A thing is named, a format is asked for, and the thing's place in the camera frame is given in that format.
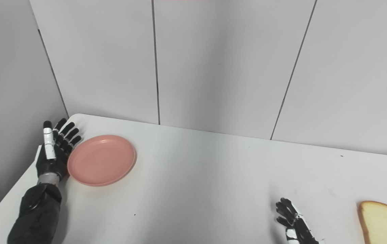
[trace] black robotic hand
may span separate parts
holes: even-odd
[[[44,173],[56,173],[59,176],[59,180],[62,180],[67,175],[67,161],[73,150],[74,145],[81,140],[80,136],[73,137],[79,133],[78,128],[73,128],[75,124],[70,122],[61,130],[62,126],[67,122],[66,119],[60,120],[52,131],[53,138],[51,142],[49,137],[45,134],[45,146],[41,147],[40,154],[37,159],[37,175],[40,177]],[[43,125],[43,129],[50,131],[52,124],[50,121],[46,121]],[[54,159],[48,159],[48,153],[46,150],[53,149],[51,154],[54,154]]]
[[[289,199],[281,198],[276,203],[276,211],[283,216],[277,217],[276,220],[287,227],[285,234],[289,244],[319,244],[312,236],[305,218],[296,210]]]
[[[66,119],[60,120],[53,130],[50,121],[43,125],[45,145],[36,162],[38,183],[22,197],[8,244],[50,244],[54,238],[62,200],[57,185],[67,175],[68,157],[81,140],[80,136],[72,139],[79,132],[73,128],[73,122],[60,131],[66,122]]]

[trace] black fingertip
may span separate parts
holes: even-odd
[[[284,225],[285,227],[287,227],[287,228],[290,228],[291,227],[291,224],[285,219],[285,218],[283,218],[283,217],[277,217],[276,218],[276,221],[279,223],[279,224],[282,224],[282,225]]]
[[[51,128],[52,129],[52,122],[50,122],[49,120],[46,120],[45,122],[43,122],[43,128]]]
[[[55,140],[55,144],[60,144],[63,140],[64,138],[62,138],[62,135],[58,135],[57,139]]]
[[[75,138],[73,138],[73,140],[71,140],[70,144],[72,146],[76,145],[76,143],[78,143],[80,140],[82,140],[82,137],[81,136],[76,136]]]
[[[64,152],[66,154],[70,154],[73,150],[73,147],[71,146],[71,144],[68,144],[67,147],[65,148]]]
[[[65,136],[65,139],[70,141],[73,138],[73,136],[75,136],[78,132],[79,132],[79,129],[74,128],[72,131],[70,131],[70,133],[67,136]]]
[[[59,148],[60,148],[62,151],[65,151],[65,149],[67,148],[67,146],[68,146],[68,141],[63,140],[63,141],[61,142],[61,144],[59,145]]]
[[[75,124],[73,122],[68,123],[68,125],[66,125],[59,134],[65,136],[74,126]]]
[[[67,119],[66,118],[62,118],[58,123],[57,125],[55,126],[54,130],[60,130],[62,128],[62,126],[67,122]]]

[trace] robotic hand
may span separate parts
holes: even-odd
[[[276,221],[287,227],[285,235],[288,244],[319,244],[312,236],[305,218],[296,210],[289,199],[281,198],[276,203],[276,211],[283,216],[277,217]]]
[[[43,124],[44,146],[37,158],[37,185],[28,189],[20,203],[16,219],[7,239],[8,244],[50,244],[57,229],[62,196],[58,183],[67,175],[67,161],[80,136],[79,129],[67,119],[52,130],[50,121]]]

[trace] tabletop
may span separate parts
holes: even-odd
[[[84,139],[113,134],[137,152],[103,187],[63,180],[53,244],[285,244],[286,197],[326,244],[364,243],[357,205],[387,204],[387,156],[75,114]],[[35,162],[0,203],[0,244],[35,185]]]

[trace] bread crust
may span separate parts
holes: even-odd
[[[361,223],[362,232],[364,233],[365,244],[371,244],[370,238],[368,235],[368,228],[367,228],[367,225],[365,224],[364,216],[362,215],[362,209],[364,208],[363,205],[365,203],[374,203],[374,204],[384,205],[385,207],[387,207],[387,204],[384,204],[383,202],[378,202],[378,201],[361,201],[359,203],[358,217],[359,217],[359,222]]]

